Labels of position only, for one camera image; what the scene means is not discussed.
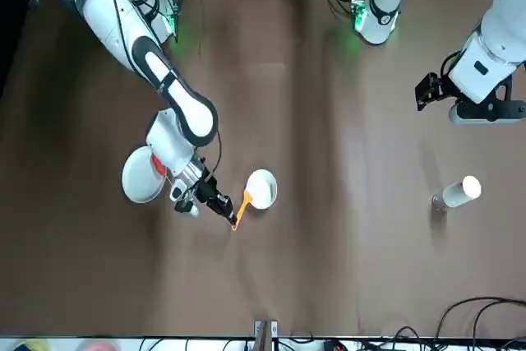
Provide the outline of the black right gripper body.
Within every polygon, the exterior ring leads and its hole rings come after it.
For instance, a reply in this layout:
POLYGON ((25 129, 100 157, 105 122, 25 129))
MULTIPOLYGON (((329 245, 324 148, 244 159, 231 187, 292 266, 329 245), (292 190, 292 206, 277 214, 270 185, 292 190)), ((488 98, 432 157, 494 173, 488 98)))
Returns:
POLYGON ((206 204, 209 208, 221 208, 217 180, 208 169, 204 169, 201 177, 190 187, 187 198, 192 204, 195 201, 206 204))

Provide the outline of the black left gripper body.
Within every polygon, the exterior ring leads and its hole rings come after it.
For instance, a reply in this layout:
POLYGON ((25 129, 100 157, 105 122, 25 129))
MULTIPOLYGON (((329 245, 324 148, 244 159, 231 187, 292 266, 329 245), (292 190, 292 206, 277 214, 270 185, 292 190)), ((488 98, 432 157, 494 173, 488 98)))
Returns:
POLYGON ((454 98, 456 101, 464 100, 464 94, 456 86, 456 84, 450 79, 449 76, 443 76, 441 78, 441 98, 442 99, 454 98))

